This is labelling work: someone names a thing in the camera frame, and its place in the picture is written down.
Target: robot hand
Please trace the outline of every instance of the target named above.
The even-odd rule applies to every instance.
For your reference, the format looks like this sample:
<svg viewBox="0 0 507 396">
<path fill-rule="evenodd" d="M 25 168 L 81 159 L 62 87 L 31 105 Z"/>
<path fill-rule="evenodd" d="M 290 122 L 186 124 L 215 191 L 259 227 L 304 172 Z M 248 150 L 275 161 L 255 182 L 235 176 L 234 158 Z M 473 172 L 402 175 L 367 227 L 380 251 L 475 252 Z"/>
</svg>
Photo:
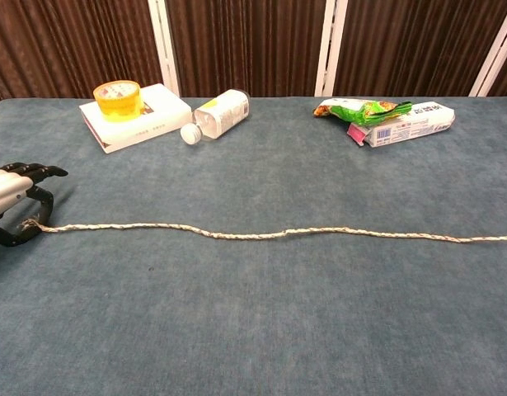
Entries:
<svg viewBox="0 0 507 396">
<path fill-rule="evenodd" d="M 46 177 L 66 176 L 68 172 L 60 167 L 45 167 L 39 163 L 10 163 L 0 167 L 0 219 L 4 212 L 24 198 L 28 197 L 40 202 L 39 223 L 46 224 L 52 213 L 54 196 L 51 192 L 43 190 L 35 184 L 42 182 Z M 11 234 L 0 228 L 0 244 L 4 246 L 17 246 L 29 241 L 40 233 L 35 226 L 24 228 L 19 234 Z"/>
</svg>

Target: table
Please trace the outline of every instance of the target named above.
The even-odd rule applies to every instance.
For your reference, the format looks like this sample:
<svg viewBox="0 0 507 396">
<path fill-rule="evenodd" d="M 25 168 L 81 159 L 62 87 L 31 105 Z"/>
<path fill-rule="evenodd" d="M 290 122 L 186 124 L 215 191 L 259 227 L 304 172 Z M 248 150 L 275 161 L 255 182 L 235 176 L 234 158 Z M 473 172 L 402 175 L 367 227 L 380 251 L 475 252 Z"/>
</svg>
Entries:
<svg viewBox="0 0 507 396">
<path fill-rule="evenodd" d="M 6 100 L 0 166 L 69 172 L 40 184 L 53 225 L 507 235 L 507 97 L 392 100 L 408 99 L 457 119 L 360 148 L 312 116 L 321 98 L 253 98 L 214 142 L 173 132 L 112 154 L 79 115 L 86 101 Z M 0 394 L 506 395 L 507 242 L 43 233 L 0 247 Z"/>
</svg>

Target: white rope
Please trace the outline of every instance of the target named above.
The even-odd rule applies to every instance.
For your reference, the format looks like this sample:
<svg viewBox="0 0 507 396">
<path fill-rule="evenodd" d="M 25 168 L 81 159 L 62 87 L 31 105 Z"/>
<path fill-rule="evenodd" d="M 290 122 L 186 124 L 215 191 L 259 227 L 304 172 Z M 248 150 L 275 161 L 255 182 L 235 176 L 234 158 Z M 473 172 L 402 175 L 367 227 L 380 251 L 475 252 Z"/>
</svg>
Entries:
<svg viewBox="0 0 507 396">
<path fill-rule="evenodd" d="M 368 231 L 366 229 L 352 229 L 350 227 L 309 227 L 307 229 L 285 229 L 277 233 L 215 233 L 205 229 L 199 229 L 186 224 L 169 223 L 134 223 L 134 224 L 68 224 L 61 227 L 48 227 L 39 224 L 34 219 L 26 220 L 25 227 L 39 227 L 44 233 L 64 233 L 68 231 L 85 231 L 98 229 L 179 229 L 203 235 L 207 238 L 241 240 L 241 241 L 263 241 L 267 239 L 276 239 L 288 237 L 289 235 L 302 235 L 311 233 L 349 233 L 354 235 L 366 235 L 379 238 L 410 238 L 410 239 L 430 239 L 434 241 L 443 241 L 451 243 L 472 243 L 472 242 L 497 242 L 507 241 L 506 236 L 489 237 L 467 237 L 458 238 L 449 235 L 438 235 L 432 233 L 380 233 L 377 231 Z"/>
</svg>

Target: box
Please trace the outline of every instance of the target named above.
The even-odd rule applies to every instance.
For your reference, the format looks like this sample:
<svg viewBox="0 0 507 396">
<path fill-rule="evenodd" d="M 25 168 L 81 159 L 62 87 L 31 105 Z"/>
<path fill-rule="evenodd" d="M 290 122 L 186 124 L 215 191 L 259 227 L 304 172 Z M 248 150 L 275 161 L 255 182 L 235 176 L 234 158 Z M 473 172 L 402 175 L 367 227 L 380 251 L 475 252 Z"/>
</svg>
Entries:
<svg viewBox="0 0 507 396">
<path fill-rule="evenodd" d="M 347 134 L 360 146 L 384 146 L 446 130 L 454 121 L 454 110 L 434 101 L 412 105 L 411 111 L 373 127 L 350 124 Z"/>
<path fill-rule="evenodd" d="M 143 114 L 125 122 L 105 120 L 96 101 L 79 106 L 83 119 L 105 153 L 178 130 L 191 122 L 190 106 L 163 84 L 144 87 L 141 95 Z"/>
</svg>

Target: bottle label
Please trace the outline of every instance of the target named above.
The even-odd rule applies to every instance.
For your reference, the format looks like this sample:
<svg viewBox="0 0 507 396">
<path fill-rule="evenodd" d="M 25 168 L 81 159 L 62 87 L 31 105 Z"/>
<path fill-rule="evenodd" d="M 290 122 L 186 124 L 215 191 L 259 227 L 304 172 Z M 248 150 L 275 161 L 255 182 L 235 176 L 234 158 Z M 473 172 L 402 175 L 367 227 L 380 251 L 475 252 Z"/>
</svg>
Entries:
<svg viewBox="0 0 507 396">
<path fill-rule="evenodd" d="M 249 115 L 249 101 L 244 92 L 230 89 L 203 104 L 199 109 L 210 114 L 216 121 L 216 129 L 204 131 L 210 138 L 221 134 L 244 120 Z"/>
</svg>

